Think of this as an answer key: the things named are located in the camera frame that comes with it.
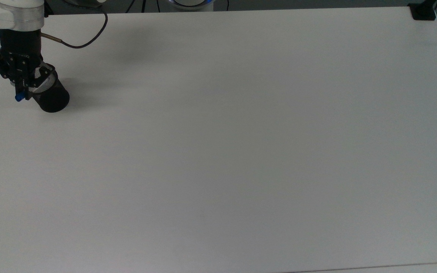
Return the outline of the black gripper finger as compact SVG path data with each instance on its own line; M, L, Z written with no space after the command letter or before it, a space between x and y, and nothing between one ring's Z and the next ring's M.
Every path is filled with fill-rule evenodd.
M24 78L24 99L29 100L41 97L57 82L55 67L50 64L42 64L35 68L34 72Z
M16 58L12 55L5 56L0 50L0 76L7 79L14 86L16 101L24 100L24 83L22 72L17 69Z

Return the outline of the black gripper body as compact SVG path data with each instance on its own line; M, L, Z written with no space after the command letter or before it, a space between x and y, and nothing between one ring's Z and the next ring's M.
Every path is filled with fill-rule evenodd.
M9 64L8 78L20 82L22 75L32 75L43 62L41 55L41 30L15 31L0 29L3 59Z

